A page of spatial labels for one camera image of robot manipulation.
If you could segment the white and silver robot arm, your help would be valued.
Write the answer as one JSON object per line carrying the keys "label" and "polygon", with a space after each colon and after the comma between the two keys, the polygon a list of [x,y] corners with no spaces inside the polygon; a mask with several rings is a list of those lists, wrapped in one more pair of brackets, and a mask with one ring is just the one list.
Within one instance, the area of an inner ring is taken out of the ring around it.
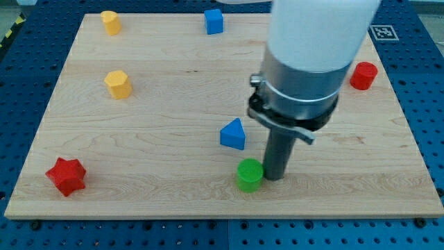
{"label": "white and silver robot arm", "polygon": [[307,144],[330,119],[381,0],[274,0],[248,114],[269,143]]}

